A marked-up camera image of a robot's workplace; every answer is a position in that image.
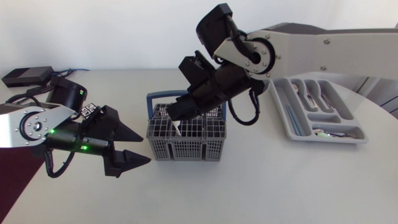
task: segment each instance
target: black cable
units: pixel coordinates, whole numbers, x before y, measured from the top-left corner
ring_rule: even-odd
[[[254,108],[256,109],[256,115],[254,116],[254,118],[250,121],[242,121],[241,119],[238,118],[238,116],[235,113],[235,110],[232,106],[232,101],[228,100],[228,108],[229,111],[232,114],[232,117],[239,123],[239,124],[243,124],[246,126],[250,126],[252,124],[254,124],[258,119],[259,119],[259,115],[260,115],[260,104],[259,104],[259,98],[257,97],[257,95],[254,94],[254,92],[252,90],[249,91],[249,96],[250,96],[250,100],[254,105]]]
[[[231,29],[231,40],[234,43],[236,49],[243,54],[245,57],[247,57],[252,63],[259,63],[260,60],[258,58],[256,58],[254,56],[254,54],[251,53],[251,51],[245,46],[245,44],[243,43],[243,41],[241,40],[241,35],[242,32],[240,30],[238,30],[238,28],[236,27],[234,21],[232,20],[231,16],[226,16],[226,20],[227,20],[227,24],[228,27]]]
[[[215,61],[217,64],[219,64],[219,65],[222,65],[222,64],[223,64],[223,60],[220,59],[219,57],[215,57],[215,58],[214,58],[214,61]]]
[[[81,116],[81,113],[76,115],[74,118],[69,118],[69,120],[74,121],[74,120],[78,119],[80,116]]]
[[[44,161],[45,161],[45,170],[47,171],[47,175],[51,178],[57,178],[57,177],[61,176],[65,172],[65,170],[68,168],[74,155],[75,155],[74,152],[69,153],[68,159],[66,159],[66,161],[63,162],[63,165],[61,166],[61,168],[58,171],[53,172],[54,164],[53,164],[53,160],[52,160],[52,153],[51,153],[51,151],[46,149],[44,151]]]
[[[390,113],[392,113],[392,112],[394,112],[394,111],[396,111],[396,110],[398,110],[398,108],[393,109],[392,111],[390,111]]]
[[[66,69],[64,71],[60,71],[60,72],[53,72],[52,76],[57,76],[57,75],[61,75],[61,77],[67,77],[70,74],[72,74],[73,72],[77,71],[77,70],[82,70],[82,71],[89,71],[88,69],[84,69],[84,68],[69,68]]]
[[[380,106],[384,106],[384,105],[386,105],[386,104],[390,103],[391,101],[393,101],[393,100],[394,100],[394,99],[396,99],[396,98],[398,98],[398,96],[396,96],[396,97],[394,97],[393,99],[391,99],[391,100],[389,100],[389,101],[387,101],[387,102],[383,103],[383,104],[382,104],[382,105],[380,105]]]
[[[19,99],[22,99],[22,98],[29,98],[29,99],[33,100],[36,103],[37,106],[42,107],[40,102],[34,96],[29,96],[26,93],[13,96],[10,99],[8,99],[6,101],[6,103],[13,103],[13,102],[15,102],[15,101],[17,101]]]

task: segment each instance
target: basket handle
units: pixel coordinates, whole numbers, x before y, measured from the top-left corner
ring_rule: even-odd
[[[167,90],[167,91],[158,91],[154,93],[147,94],[147,108],[148,108],[148,118],[152,119],[154,116],[154,109],[152,106],[152,100],[156,98],[170,97],[170,96],[182,96],[187,94],[187,90]],[[226,103],[221,105],[221,109],[223,112],[223,120],[226,120]]]

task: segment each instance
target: cable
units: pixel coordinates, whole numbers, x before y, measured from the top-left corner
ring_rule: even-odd
[[[252,54],[252,52],[245,46],[245,44],[241,40],[241,35],[244,34],[243,36],[245,36],[245,38],[247,35],[244,32],[238,30],[231,16],[226,16],[226,21],[228,27],[231,29],[230,33],[231,40],[234,43],[237,50],[245,57],[247,57],[252,63],[259,63],[261,58],[255,57],[254,54]]]
[[[74,155],[75,155],[74,152],[69,153],[68,159],[66,159],[66,161],[63,162],[63,165],[61,166],[61,168],[58,171],[53,172],[54,164],[53,164],[53,160],[52,160],[52,152],[49,151],[48,149],[46,149],[44,151],[44,161],[45,161],[45,170],[47,171],[47,175],[51,178],[57,178],[57,177],[61,176],[65,172],[65,170],[68,168]]]
[[[17,101],[19,99],[22,99],[22,98],[29,98],[29,99],[33,100],[36,103],[37,106],[42,107],[40,102],[34,96],[29,96],[26,93],[13,96],[10,99],[8,99],[6,101],[6,103],[13,103],[13,102],[15,102],[15,101]]]
[[[392,113],[392,112],[394,112],[394,111],[396,111],[396,110],[398,110],[398,108],[393,109],[392,111],[390,111],[390,113]]]
[[[228,100],[228,108],[229,111],[232,114],[232,117],[239,123],[239,124],[243,124],[246,126],[250,126],[252,124],[254,124],[258,119],[259,119],[259,115],[260,115],[260,104],[259,104],[259,98],[254,94],[253,90],[249,91],[249,96],[251,99],[251,102],[254,105],[254,108],[256,109],[256,115],[254,116],[254,118],[250,121],[242,121],[241,119],[238,118],[238,116],[235,113],[235,110],[232,106],[232,101]]]
[[[53,73],[51,74],[51,76],[57,76],[57,75],[61,75],[62,73],[67,72],[66,75],[61,75],[61,77],[66,78],[66,77],[68,77],[70,74],[72,74],[73,72],[75,72],[75,71],[77,71],[77,70],[89,71],[88,69],[84,69],[84,68],[69,68],[69,69],[66,69],[66,70],[64,70],[64,71],[53,72]]]
[[[398,98],[398,96],[396,96],[396,97],[394,97],[393,99],[391,99],[391,100],[389,100],[389,101],[387,101],[387,102],[383,103],[383,104],[382,104],[382,105],[380,105],[380,106],[384,106],[384,105],[386,105],[386,104],[390,103],[391,101],[393,101],[393,100],[394,100],[394,99],[396,99],[396,98]]]
[[[10,99],[8,99],[6,101],[6,103],[13,103],[19,99],[22,99],[22,100],[16,102],[16,104],[21,104],[21,103],[25,102],[28,98],[30,98],[36,103],[37,106],[41,107],[42,105],[34,96],[49,92],[53,89],[54,89],[54,86],[45,86],[45,87],[40,86],[38,88],[33,88],[30,90],[27,90],[26,93],[18,94],[18,95],[11,97]]]

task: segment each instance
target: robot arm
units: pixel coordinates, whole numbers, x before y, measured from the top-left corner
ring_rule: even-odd
[[[285,23],[246,34],[235,26],[228,5],[220,4],[199,22],[197,34],[220,66],[215,69],[199,52],[185,57],[179,69],[191,85],[167,108],[172,120],[190,119],[225,101],[236,117],[231,99],[249,88],[258,118],[256,97],[271,78],[327,72],[398,79],[398,29],[324,30]]]
[[[29,146],[36,156],[45,157],[50,177],[60,176],[68,167],[74,153],[102,156],[105,175],[119,177],[122,172],[142,166],[150,159],[134,152],[116,151],[114,141],[142,141],[143,138],[124,125],[118,112],[109,106],[96,107],[83,122],[73,114],[80,114],[87,90],[69,80],[53,77],[46,103],[38,102],[33,94],[17,95],[0,105],[0,148]],[[25,105],[12,102],[33,97],[35,103]],[[70,151],[62,168],[53,172],[50,149]]]

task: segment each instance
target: white wall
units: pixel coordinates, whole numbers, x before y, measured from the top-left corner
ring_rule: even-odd
[[[211,0],[1,0],[0,76],[17,67],[177,68],[205,52],[195,28]],[[245,31],[280,22],[326,29],[394,27],[396,0],[228,2]]]

